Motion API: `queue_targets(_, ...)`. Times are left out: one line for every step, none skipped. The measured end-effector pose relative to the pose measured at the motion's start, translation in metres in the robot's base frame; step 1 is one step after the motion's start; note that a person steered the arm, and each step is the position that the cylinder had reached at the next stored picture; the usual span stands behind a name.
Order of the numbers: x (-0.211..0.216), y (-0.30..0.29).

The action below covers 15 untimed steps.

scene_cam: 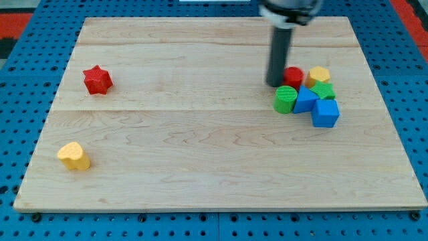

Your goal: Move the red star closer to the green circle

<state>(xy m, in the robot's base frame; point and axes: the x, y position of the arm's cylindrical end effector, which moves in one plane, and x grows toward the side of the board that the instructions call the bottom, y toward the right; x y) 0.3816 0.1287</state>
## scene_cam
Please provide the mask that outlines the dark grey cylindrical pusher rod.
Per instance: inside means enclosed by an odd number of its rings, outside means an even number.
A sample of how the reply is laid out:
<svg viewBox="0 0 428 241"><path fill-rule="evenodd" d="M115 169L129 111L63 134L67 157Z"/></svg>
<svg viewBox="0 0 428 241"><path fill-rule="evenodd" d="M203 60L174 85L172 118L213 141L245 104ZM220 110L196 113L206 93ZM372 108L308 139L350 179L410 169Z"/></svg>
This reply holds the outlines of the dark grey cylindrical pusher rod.
<svg viewBox="0 0 428 241"><path fill-rule="evenodd" d="M293 29L274 27L272 31L270 56L267 65L266 83L271 87L282 85L284 68L288 59Z"/></svg>

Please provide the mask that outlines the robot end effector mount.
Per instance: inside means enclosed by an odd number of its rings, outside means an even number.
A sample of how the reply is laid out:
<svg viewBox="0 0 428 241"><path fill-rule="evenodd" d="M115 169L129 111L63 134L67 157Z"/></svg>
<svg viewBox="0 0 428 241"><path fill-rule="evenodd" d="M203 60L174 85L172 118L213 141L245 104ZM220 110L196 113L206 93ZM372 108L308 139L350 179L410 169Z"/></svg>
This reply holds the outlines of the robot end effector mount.
<svg viewBox="0 0 428 241"><path fill-rule="evenodd" d="M259 14L274 27L307 25L321 10L323 0L259 0Z"/></svg>

